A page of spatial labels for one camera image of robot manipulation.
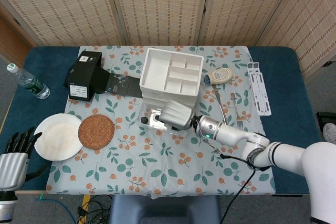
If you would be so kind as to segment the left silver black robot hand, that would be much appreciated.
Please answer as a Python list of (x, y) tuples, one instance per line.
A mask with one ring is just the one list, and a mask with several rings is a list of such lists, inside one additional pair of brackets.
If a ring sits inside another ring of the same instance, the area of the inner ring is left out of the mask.
[(31, 173), (28, 173), (28, 165), (36, 141), (42, 136), (42, 132), (31, 136), (34, 128), (26, 132), (14, 133), (7, 142), (5, 151), (1, 154), (1, 191), (17, 191), (28, 182), (40, 176), (46, 169), (46, 165)]

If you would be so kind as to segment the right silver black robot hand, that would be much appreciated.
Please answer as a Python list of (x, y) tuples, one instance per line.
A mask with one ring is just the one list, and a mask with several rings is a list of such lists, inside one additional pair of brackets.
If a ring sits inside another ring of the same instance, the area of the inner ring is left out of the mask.
[(175, 100), (168, 100), (160, 115), (156, 116), (155, 119), (178, 130), (188, 130), (192, 126), (194, 115), (193, 108)]

